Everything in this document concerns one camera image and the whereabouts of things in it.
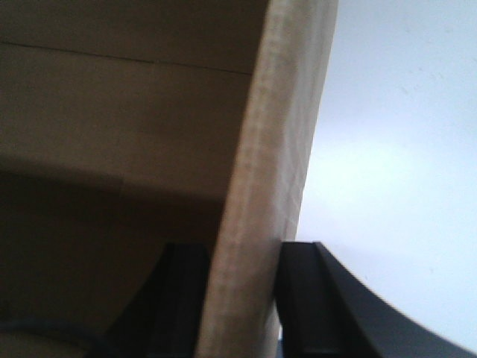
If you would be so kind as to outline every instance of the black plastic bracket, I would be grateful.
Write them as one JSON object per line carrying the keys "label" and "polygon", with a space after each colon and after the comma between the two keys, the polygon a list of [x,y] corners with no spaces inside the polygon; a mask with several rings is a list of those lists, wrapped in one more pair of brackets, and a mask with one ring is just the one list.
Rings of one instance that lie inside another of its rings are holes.
{"label": "black plastic bracket", "polygon": [[477,357],[386,304],[320,243],[283,243],[275,294],[285,358]]}

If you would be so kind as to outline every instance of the white wall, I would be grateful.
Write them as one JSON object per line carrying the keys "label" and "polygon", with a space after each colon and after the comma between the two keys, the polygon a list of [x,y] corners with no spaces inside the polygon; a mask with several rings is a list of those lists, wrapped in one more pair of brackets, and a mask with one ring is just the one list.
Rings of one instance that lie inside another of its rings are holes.
{"label": "white wall", "polygon": [[341,0],[297,239],[477,352],[477,1]]}

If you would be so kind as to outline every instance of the white background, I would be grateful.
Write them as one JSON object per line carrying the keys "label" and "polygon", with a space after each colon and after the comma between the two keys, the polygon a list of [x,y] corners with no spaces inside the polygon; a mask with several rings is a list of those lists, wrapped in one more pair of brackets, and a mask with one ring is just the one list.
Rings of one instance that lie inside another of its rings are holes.
{"label": "white background", "polygon": [[477,1],[340,1],[297,240],[477,352]]}

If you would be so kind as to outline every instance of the black plastic part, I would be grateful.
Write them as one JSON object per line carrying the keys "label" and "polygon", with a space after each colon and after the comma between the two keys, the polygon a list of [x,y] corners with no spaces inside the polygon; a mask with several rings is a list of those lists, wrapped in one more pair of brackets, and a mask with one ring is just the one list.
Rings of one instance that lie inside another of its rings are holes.
{"label": "black plastic part", "polygon": [[148,358],[192,358],[200,324],[209,260],[202,246],[174,252],[160,296]]}
{"label": "black plastic part", "polygon": [[[194,354],[209,271],[205,247],[167,244],[142,288],[107,331],[125,358]],[[91,351],[86,358],[102,357]]]}
{"label": "black plastic part", "polygon": [[313,245],[285,242],[275,284],[284,357],[343,357],[343,337]]}
{"label": "black plastic part", "polygon": [[322,244],[316,243],[315,249],[326,266],[344,319],[350,326],[359,329],[359,337],[365,342],[358,343],[372,347],[376,352],[375,357],[477,357],[421,327],[386,304],[354,278]]}
{"label": "black plastic part", "polygon": [[477,357],[386,304],[320,243],[283,244],[275,291],[285,358]]}

